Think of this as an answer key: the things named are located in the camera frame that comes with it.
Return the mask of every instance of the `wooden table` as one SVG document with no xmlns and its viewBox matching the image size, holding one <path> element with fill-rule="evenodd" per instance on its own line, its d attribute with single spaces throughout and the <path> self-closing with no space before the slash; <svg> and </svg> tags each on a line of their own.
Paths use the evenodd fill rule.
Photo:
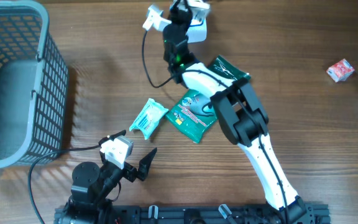
<svg viewBox="0 0 358 224">
<path fill-rule="evenodd" d="M 95 145 L 128 129 L 148 98 L 171 108 L 186 90 L 153 89 L 140 46 L 149 2 L 46 4 L 50 31 L 70 67 L 64 147 Z M 165 10 L 169 2 L 161 2 Z M 358 1 L 219 1 L 212 3 L 207 41 L 191 46 L 204 63 L 218 54 L 252 75 L 269 118 L 272 144 L 305 201 L 329 204 L 333 223 L 358 223 Z M 149 32 L 146 63 L 155 83 L 169 74 L 162 35 Z M 356 68 L 346 82 L 325 73 L 342 58 Z M 161 120 L 151 140 L 135 141 L 129 162 L 154 147 L 145 182 L 122 181 L 116 205 L 264 203 L 244 153 L 218 124 L 200 144 Z M 72 152 L 33 173 L 35 201 L 47 223 L 70 196 L 71 172 L 100 164 L 98 150 Z M 37 223 L 27 193 L 28 167 L 0 170 L 0 223 Z M 114 190 L 110 197 L 117 194 Z"/>
</svg>

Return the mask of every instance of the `dark green packet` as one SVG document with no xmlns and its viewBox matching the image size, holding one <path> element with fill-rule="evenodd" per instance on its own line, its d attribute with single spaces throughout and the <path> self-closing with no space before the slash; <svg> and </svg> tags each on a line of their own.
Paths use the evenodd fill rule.
<svg viewBox="0 0 358 224">
<path fill-rule="evenodd" d="M 251 78 L 249 73 L 240 71 L 221 56 L 208 65 L 208 69 L 233 80 L 243 77 L 248 80 Z M 187 91 L 165 117 L 195 143 L 200 143 L 204 132 L 217 120 L 209 98 L 196 90 Z"/>
</svg>

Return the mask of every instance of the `plastic basket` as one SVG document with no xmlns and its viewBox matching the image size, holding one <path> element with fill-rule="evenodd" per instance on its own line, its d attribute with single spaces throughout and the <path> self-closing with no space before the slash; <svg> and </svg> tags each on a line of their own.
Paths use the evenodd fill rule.
<svg viewBox="0 0 358 224">
<path fill-rule="evenodd" d="M 68 70 L 48 25 L 39 3 L 0 2 L 0 168 L 61 147 Z"/>
</svg>

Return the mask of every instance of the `red and white packet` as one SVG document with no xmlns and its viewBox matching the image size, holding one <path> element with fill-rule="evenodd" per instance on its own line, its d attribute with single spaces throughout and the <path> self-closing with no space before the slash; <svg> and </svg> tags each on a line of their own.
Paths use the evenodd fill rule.
<svg viewBox="0 0 358 224">
<path fill-rule="evenodd" d="M 353 72 L 354 68 L 346 59 L 342 59 L 327 69 L 328 75 L 333 78 L 335 82 L 345 81 Z"/>
</svg>

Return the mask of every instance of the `light blue packet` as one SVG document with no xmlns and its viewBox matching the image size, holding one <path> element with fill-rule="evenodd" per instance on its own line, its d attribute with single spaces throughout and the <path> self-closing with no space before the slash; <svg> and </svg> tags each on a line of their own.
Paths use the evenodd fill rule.
<svg viewBox="0 0 358 224">
<path fill-rule="evenodd" d="M 158 126 L 160 119 L 168 112 L 160 103 L 149 98 L 142 111 L 136 117 L 135 121 L 129 127 L 129 131 L 139 129 L 147 140 Z"/>
</svg>

